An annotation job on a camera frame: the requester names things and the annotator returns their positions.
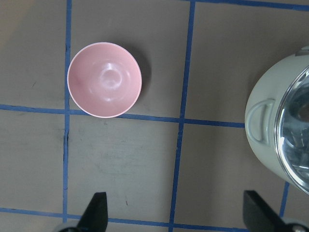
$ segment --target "bowl rim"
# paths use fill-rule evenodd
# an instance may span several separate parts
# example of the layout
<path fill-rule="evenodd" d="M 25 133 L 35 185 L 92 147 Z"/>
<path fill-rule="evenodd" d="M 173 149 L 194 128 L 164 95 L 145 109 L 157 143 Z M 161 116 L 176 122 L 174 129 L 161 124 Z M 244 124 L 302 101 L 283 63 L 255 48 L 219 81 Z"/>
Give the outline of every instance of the bowl rim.
<path fill-rule="evenodd" d="M 73 97 L 72 92 L 71 92 L 71 89 L 70 89 L 70 83 L 69 83 L 69 74 L 70 74 L 71 66 L 72 66 L 73 62 L 75 61 L 75 59 L 78 57 L 78 55 L 79 55 L 80 53 L 82 53 L 84 50 L 86 50 L 86 49 L 88 49 L 88 48 L 90 48 L 90 47 L 93 47 L 93 46 L 96 46 L 96 45 L 102 45 L 102 44 L 104 44 L 104 45 L 115 46 L 115 47 L 120 48 L 121 50 L 123 50 L 123 51 L 124 51 L 126 54 L 128 54 L 128 56 L 133 60 L 135 66 L 136 66 L 136 68 L 137 68 L 137 70 L 138 70 L 138 72 L 139 72 L 140 87 L 139 87 L 139 91 L 138 91 L 138 93 L 137 93 L 137 95 L 136 95 L 135 100 L 133 101 L 133 103 L 132 103 L 127 109 L 125 109 L 124 111 L 122 111 L 122 112 L 120 112 L 120 113 L 117 113 L 117 114 L 115 114 L 115 115 L 112 115 L 112 116 L 100 116 L 100 115 L 95 115 L 95 114 L 93 114 L 93 113 L 91 113 L 91 112 L 85 110 L 84 108 L 82 108 L 82 107 L 79 105 L 79 103 L 77 103 L 77 101 L 75 100 L 75 98 Z M 76 53 L 76 55 L 74 56 L 74 58 L 71 60 L 70 65 L 69 65 L 69 68 L 68 68 L 68 73 L 67 73 L 67 86 L 68 86 L 68 89 L 69 89 L 70 96 L 72 97 L 72 99 L 73 99 L 73 101 L 75 102 L 75 104 L 77 104 L 77 106 L 78 106 L 81 110 L 83 110 L 84 112 L 86 112 L 87 114 L 92 115 L 92 116 L 94 116 L 94 117 L 100 117 L 100 118 L 117 117 L 117 116 L 120 116 L 120 115 L 124 114 L 124 113 L 127 112 L 129 109 L 131 109 L 132 106 L 136 103 L 137 99 L 138 99 L 139 96 L 140 96 L 141 85 L 142 85 L 142 78 L 141 78 L 140 67 L 139 67 L 137 61 L 135 60 L 135 58 L 132 56 L 131 53 L 129 53 L 129 52 L 128 52 L 125 48 L 123 48 L 122 46 L 119 46 L 119 45 L 117 45 L 117 44 L 110 43 L 110 42 L 92 43 L 92 44 L 89 44 L 89 45 L 87 45 L 86 47 L 82 48 L 78 53 Z"/>

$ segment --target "tiled floor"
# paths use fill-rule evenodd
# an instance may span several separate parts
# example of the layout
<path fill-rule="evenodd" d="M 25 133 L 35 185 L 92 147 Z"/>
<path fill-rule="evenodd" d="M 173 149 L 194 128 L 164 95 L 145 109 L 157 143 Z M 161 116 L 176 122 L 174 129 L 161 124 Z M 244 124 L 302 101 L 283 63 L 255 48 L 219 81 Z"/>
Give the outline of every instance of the tiled floor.
<path fill-rule="evenodd" d="M 107 232 L 243 231 L 245 189 L 309 223 L 308 195 L 257 160 L 243 124 L 258 78 L 309 44 L 309 2 L 218 2 L 1 1 L 2 232 L 51 231 L 96 191 Z M 65 82 L 73 56 L 102 41 L 142 72 L 118 118 L 85 115 Z"/>

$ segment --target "blue tape line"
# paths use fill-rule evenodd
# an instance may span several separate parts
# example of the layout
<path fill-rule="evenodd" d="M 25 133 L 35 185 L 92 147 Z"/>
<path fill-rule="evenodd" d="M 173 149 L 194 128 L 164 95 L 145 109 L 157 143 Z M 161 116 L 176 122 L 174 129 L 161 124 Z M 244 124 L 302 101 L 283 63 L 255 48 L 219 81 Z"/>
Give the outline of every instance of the blue tape line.
<path fill-rule="evenodd" d="M 70 115 L 87 115 L 87 116 L 89 116 L 89 114 L 87 114 L 85 111 L 82 111 L 82 110 L 70 110 L 69 113 L 70 113 Z"/>
<path fill-rule="evenodd" d="M 40 212 L 34 210 L 24 210 L 24 209 L 9 209 L 9 208 L 0 208 L 0 212 L 3 213 L 12 213 L 12 214 L 27 214 L 27 215 L 35 215 L 35 216 L 45 216 L 45 217 L 54 217 L 61 218 L 62 214 L 57 213 L 49 213 L 49 212 Z"/>
<path fill-rule="evenodd" d="M 149 121 L 159 121 L 159 122 L 179 122 L 179 118 L 175 117 L 154 117 L 148 115 L 131 115 L 131 114 L 123 114 L 118 116 L 117 118 L 126 118 L 126 119 L 138 119 L 138 120 L 149 120 Z"/>
<path fill-rule="evenodd" d="M 47 109 L 47 108 L 35 108 L 26 106 L 13 106 L 0 104 L 0 110 L 30 112 L 30 113 L 43 113 L 43 114 L 64 114 L 64 110 L 61 109 Z"/>
<path fill-rule="evenodd" d="M 50 213 L 34 210 L 23 210 L 23 209 L 10 209 L 10 208 L 0 208 L 0 212 L 3 213 L 13 213 L 13 214 L 26 214 L 34 216 L 45 216 L 45 217 L 54 217 L 61 218 L 63 214 L 59 213 Z M 81 215 L 68 214 L 67 218 L 69 219 L 81 219 Z M 144 225 L 144 226 L 159 226 L 159 227 L 169 227 L 170 224 L 166 222 L 156 222 L 156 221 L 142 221 L 142 220 L 129 220 L 129 219 L 120 219 L 120 218 L 109 218 L 108 222 L 111 223 L 121 223 L 121 224 L 134 224 L 134 225 Z M 199 226 L 199 225 L 186 225 L 186 224 L 174 224 L 174 228 L 182 229 L 192 229 L 192 230 L 206 230 L 206 231 L 223 231 L 223 232 L 247 232 L 247 229 L 239 228 L 227 228 L 227 227 L 214 227 L 214 226 Z"/>
<path fill-rule="evenodd" d="M 161 226 L 161 227 L 168 227 L 169 226 L 169 223 L 166 223 L 166 222 L 140 221 L 140 220 L 129 220 L 129 219 L 118 219 L 118 218 L 109 218 L 108 222 L 143 225 L 143 226 Z"/>
<path fill-rule="evenodd" d="M 80 215 L 68 214 L 67 217 L 68 217 L 69 219 L 77 219 L 77 220 L 79 220 L 79 219 L 81 219 L 82 216 L 80 216 Z"/>
<path fill-rule="evenodd" d="M 64 81 L 64 136 L 63 136 L 63 222 L 68 219 L 68 159 L 69 159 L 69 130 L 70 130 L 70 93 L 68 89 L 67 74 L 70 65 L 71 51 L 71 10 L 72 0 L 67 0 L 66 18 L 66 53 L 65 53 L 65 81 Z"/>
<path fill-rule="evenodd" d="M 186 225 L 186 224 L 174 224 L 174 228 L 189 229 L 189 230 L 204 230 L 204 231 L 248 232 L 247 229 L 240 229 L 240 228 L 198 226 L 198 225 Z"/>
<path fill-rule="evenodd" d="M 66 18 L 66 53 L 65 53 L 65 90 L 64 90 L 64 108 L 70 108 L 70 92 L 68 89 L 67 75 L 70 66 L 71 54 L 71 15 L 72 15 L 72 0 L 67 0 L 67 18 Z"/>
<path fill-rule="evenodd" d="M 172 190 L 170 215 L 169 215 L 169 224 L 170 224 L 169 232 L 173 232 L 173 224 L 174 224 L 174 219 L 175 219 L 180 158 L 181 158 L 181 150 L 182 150 L 182 142 L 183 142 L 183 125 L 184 125 L 185 107 L 186 107 L 186 101 L 187 101 L 188 82 L 189 82 L 189 73 L 190 73 L 190 59 L 191 59 L 191 48 L 192 48 L 193 27 L 194 27 L 194 14 L 195 14 L 195 2 L 192 1 L 190 2 L 190 10 L 189 10 L 187 47 L 186 47 L 184 74 L 183 74 L 182 102 L 181 102 L 181 107 L 180 107 L 180 117 L 179 117 L 180 121 L 179 121 L 179 127 L 178 127 L 177 149 L 176 149 L 176 159 L 175 159 L 174 178 L 173 178 L 173 190 Z"/>
<path fill-rule="evenodd" d="M 283 195 L 282 195 L 282 201 L 281 201 L 281 207 L 280 207 L 280 212 L 279 212 L 280 217 L 284 216 L 286 201 L 287 201 L 288 193 L 289 193 L 289 187 L 290 187 L 290 184 L 288 182 L 285 182 L 284 189 L 283 189 Z"/>
<path fill-rule="evenodd" d="M 250 0 L 185 0 L 195 2 L 208 2 L 208 3 L 227 3 L 241 6 L 255 6 L 255 7 L 268 7 L 295 11 L 309 11 L 309 5 L 265 2 L 265 1 L 250 1 Z"/>
<path fill-rule="evenodd" d="M 69 126 L 70 126 L 70 115 L 65 114 L 64 116 L 64 136 L 63 136 L 63 203 L 62 213 L 63 222 L 67 221 L 68 213 L 68 159 L 69 159 Z"/>
<path fill-rule="evenodd" d="M 59 114 L 64 115 L 66 112 L 70 115 L 86 115 L 89 116 L 86 112 L 82 110 L 62 110 L 62 109 L 48 109 L 48 108 L 35 108 L 35 107 L 26 107 L 26 106 L 13 106 L 13 105 L 3 105 L 0 104 L 0 110 L 9 110 L 9 111 L 20 111 L 20 112 L 30 112 L 30 113 L 43 113 L 43 114 Z M 136 120 L 148 120 L 148 121 L 158 121 L 158 122 L 175 122 L 179 123 L 180 119 L 175 117 L 155 117 L 148 115 L 132 115 L 132 114 L 123 114 L 117 118 L 126 118 L 126 119 L 136 119 Z M 220 121 L 208 121 L 208 120 L 199 120 L 199 119 L 184 119 L 185 124 L 196 124 L 196 125 L 207 125 L 207 126 L 219 126 L 219 127 L 236 127 L 244 128 L 244 123 L 238 122 L 220 122 Z"/>
<path fill-rule="evenodd" d="M 245 124 L 240 122 L 220 122 L 220 121 L 208 121 L 198 119 L 185 119 L 184 122 L 186 124 L 196 124 L 196 125 L 245 128 Z"/>

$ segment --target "pot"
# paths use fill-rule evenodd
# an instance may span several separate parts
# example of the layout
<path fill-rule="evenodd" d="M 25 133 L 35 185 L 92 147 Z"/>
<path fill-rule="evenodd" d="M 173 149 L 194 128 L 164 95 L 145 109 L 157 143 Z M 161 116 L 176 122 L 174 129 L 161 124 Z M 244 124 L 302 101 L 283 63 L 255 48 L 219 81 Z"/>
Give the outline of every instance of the pot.
<path fill-rule="evenodd" d="M 309 46 L 279 61 L 256 83 L 245 129 L 257 158 L 309 194 Z"/>

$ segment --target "white pot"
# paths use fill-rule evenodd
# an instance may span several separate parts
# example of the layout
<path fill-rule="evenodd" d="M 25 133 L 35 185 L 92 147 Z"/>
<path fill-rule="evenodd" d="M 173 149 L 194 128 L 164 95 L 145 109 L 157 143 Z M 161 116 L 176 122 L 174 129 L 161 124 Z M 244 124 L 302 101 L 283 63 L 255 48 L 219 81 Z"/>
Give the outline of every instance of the white pot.
<path fill-rule="evenodd" d="M 252 90 L 245 113 L 246 134 L 257 158 L 275 174 L 307 194 L 309 179 L 306 179 L 306 175 L 302 176 L 306 167 L 301 166 L 301 174 L 297 169 L 297 159 L 302 148 L 299 148 L 300 145 L 296 147 L 295 141 L 290 142 L 291 139 L 285 138 L 284 133 L 290 133 L 288 130 L 291 128 L 291 134 L 294 135 L 294 130 L 306 126 L 309 128 L 308 122 L 293 118 L 288 110 L 302 86 L 309 83 L 308 53 L 309 46 L 270 68 Z M 296 158 L 293 158 L 293 149 L 297 150 Z"/>

